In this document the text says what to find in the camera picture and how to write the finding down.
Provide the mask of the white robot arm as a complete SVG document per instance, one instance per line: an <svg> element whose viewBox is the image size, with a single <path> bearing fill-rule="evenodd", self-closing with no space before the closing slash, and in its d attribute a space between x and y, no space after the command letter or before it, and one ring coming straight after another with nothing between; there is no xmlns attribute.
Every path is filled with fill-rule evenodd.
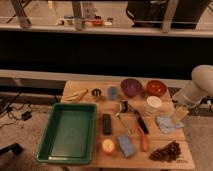
<svg viewBox="0 0 213 171"><path fill-rule="evenodd" d="M192 70L191 80L172 96L177 103L172 120L180 122L207 96L213 96L213 65L199 65Z"/></svg>

